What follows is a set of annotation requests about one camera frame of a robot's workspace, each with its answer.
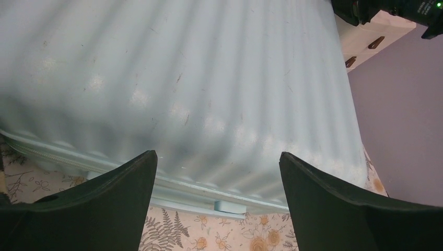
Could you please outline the light blue ribbed suitcase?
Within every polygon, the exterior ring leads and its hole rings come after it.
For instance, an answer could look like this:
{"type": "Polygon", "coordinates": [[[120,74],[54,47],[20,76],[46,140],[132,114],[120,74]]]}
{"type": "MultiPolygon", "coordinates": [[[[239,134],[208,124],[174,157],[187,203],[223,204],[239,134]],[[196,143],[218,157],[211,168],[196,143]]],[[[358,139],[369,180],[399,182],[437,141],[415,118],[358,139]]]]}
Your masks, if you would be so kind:
{"type": "Polygon", "coordinates": [[[367,180],[330,1],[1,1],[1,134],[88,179],[154,150],[195,213],[287,212],[282,152],[367,180]]]}

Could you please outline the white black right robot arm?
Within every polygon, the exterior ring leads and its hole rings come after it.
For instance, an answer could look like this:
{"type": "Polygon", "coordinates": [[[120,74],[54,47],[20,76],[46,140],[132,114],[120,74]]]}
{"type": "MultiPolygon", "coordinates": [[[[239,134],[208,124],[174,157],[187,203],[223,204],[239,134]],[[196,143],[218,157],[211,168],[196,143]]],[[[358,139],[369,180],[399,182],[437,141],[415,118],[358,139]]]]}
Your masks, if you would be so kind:
{"type": "Polygon", "coordinates": [[[426,26],[422,39],[442,34],[442,1],[437,0],[331,0],[334,13],[346,23],[364,25],[381,10],[391,16],[426,26]]]}

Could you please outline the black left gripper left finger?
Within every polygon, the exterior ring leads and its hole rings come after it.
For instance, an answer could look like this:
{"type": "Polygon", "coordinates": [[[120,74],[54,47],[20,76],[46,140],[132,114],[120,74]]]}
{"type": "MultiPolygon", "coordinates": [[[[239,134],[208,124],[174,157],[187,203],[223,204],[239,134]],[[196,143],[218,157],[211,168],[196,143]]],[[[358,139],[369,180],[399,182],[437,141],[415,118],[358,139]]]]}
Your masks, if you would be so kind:
{"type": "Polygon", "coordinates": [[[34,203],[1,205],[1,250],[138,250],[155,151],[34,203]]]}

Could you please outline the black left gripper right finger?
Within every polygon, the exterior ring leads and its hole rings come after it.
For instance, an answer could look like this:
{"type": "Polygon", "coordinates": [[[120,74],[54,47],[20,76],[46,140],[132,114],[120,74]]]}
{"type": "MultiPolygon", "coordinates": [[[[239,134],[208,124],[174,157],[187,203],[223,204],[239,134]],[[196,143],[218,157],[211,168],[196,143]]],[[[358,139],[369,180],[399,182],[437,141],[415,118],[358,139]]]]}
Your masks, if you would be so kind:
{"type": "Polygon", "coordinates": [[[279,168],[300,250],[442,250],[442,208],[365,190],[284,152],[279,168]]]}

